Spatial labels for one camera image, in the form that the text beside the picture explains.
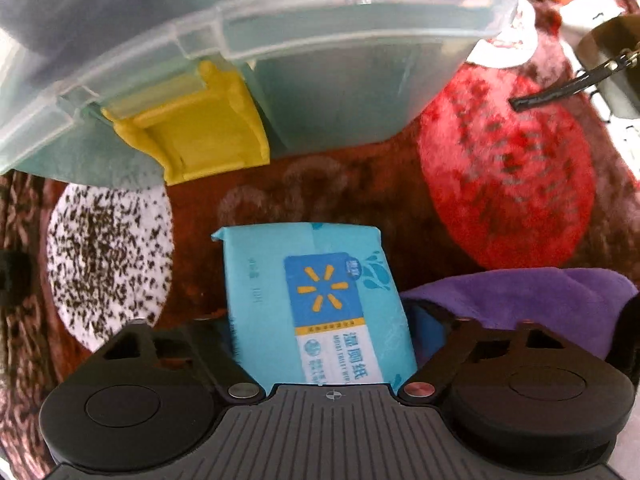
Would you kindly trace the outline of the purple cloth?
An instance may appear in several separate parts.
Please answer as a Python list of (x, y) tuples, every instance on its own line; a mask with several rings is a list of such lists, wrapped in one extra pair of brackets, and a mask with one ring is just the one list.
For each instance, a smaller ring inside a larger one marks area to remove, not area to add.
[(456, 318), (512, 330), (531, 320), (603, 359), (623, 307), (638, 294), (628, 278), (606, 269), (513, 269), (444, 278), (408, 290)]

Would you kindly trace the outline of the teal wet wipes packet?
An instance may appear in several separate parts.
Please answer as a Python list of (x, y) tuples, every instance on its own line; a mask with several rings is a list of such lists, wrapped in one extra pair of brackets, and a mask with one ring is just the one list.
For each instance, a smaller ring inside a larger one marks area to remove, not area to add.
[(265, 389), (398, 389), (418, 369), (379, 229), (288, 222), (212, 237), (224, 255), (235, 361)]

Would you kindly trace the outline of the red floral plush blanket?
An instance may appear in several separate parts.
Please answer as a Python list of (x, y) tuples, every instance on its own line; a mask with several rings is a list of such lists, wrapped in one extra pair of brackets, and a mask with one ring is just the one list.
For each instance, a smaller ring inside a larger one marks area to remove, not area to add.
[[(389, 139), (147, 188), (1, 168), (1, 457), (17, 479), (53, 467), (46, 396), (127, 321), (227, 314), (226, 226), (379, 229), (400, 292), (513, 269), (606, 269), (639, 288), (639, 124), (597, 91), (516, 114), (512, 96), (564, 84), (575, 50), (636, 0), (520, 0), (430, 104)], [(639, 304), (605, 359), (639, 374)]]

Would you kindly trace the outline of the clear plastic storage container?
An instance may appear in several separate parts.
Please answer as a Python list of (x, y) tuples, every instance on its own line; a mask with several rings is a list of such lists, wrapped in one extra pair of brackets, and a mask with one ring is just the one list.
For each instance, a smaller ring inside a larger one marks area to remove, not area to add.
[(518, 0), (1, 0), (1, 168), (175, 185), (382, 142)]

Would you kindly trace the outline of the brown pouch with red stripe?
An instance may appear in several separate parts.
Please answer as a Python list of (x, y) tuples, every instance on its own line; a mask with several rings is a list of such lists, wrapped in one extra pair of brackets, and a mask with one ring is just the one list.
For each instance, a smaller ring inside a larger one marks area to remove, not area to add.
[(594, 87), (618, 118), (639, 118), (639, 14), (616, 16), (598, 25), (575, 50), (582, 70), (565, 84), (511, 98), (514, 112), (524, 112)]

